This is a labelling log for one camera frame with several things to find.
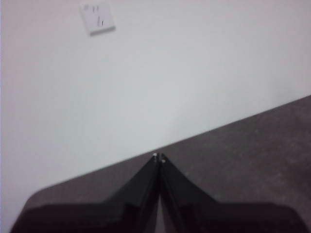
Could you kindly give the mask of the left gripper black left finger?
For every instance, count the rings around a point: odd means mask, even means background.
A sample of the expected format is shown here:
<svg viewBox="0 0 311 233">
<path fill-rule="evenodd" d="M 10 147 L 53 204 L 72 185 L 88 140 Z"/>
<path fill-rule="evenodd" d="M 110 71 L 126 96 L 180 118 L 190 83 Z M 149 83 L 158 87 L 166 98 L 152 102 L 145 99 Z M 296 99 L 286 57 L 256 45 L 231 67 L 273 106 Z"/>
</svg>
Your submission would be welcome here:
<svg viewBox="0 0 311 233">
<path fill-rule="evenodd" d="M 153 232 L 159 196 L 159 154 L 118 191 L 98 203 L 57 203 L 20 215 L 13 233 L 144 233 Z"/>
</svg>

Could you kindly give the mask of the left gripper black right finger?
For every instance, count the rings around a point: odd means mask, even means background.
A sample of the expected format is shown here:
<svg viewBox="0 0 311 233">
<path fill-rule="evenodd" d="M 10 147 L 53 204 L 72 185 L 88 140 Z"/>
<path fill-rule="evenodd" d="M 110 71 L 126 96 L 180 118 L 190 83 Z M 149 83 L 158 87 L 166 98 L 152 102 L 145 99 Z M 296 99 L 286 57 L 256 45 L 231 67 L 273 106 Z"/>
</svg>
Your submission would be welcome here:
<svg viewBox="0 0 311 233">
<path fill-rule="evenodd" d="M 161 200 L 178 233 L 308 233 L 298 212 L 271 202 L 220 202 L 159 154 Z"/>
</svg>

